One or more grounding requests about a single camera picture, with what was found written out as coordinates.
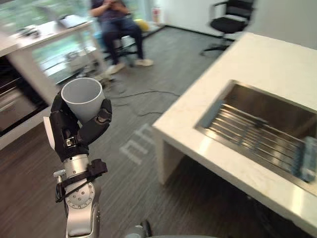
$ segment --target white cup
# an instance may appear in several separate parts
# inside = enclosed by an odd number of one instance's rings
[[[93,78],[77,78],[67,83],[61,97],[83,124],[96,116],[105,99],[102,85]]]

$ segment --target yellow object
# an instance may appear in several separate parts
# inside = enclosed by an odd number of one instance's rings
[[[150,26],[145,20],[135,19],[134,22],[141,28],[143,32],[150,30]]]

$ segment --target robotic hand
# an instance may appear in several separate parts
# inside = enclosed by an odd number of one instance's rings
[[[77,117],[60,93],[54,99],[50,117],[44,117],[50,145],[64,163],[64,170],[54,176],[56,202],[64,202],[67,216],[66,238],[99,236],[101,189],[95,179],[107,168],[101,159],[89,164],[88,146],[108,129],[111,118],[111,102],[104,99],[98,114],[79,127]]]

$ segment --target white sneaker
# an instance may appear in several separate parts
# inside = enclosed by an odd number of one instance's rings
[[[107,69],[108,74],[115,74],[118,73],[120,70],[122,70],[125,67],[124,63],[118,63],[118,64],[113,64]]]
[[[137,59],[134,63],[138,66],[151,66],[154,64],[151,59]]]

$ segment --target chair wheel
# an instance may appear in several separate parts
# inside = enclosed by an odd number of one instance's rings
[[[145,221],[141,222],[140,225],[143,227],[143,230],[145,231],[146,236],[147,237],[151,237],[152,236],[152,230],[151,230],[150,223],[147,220],[145,220]]]

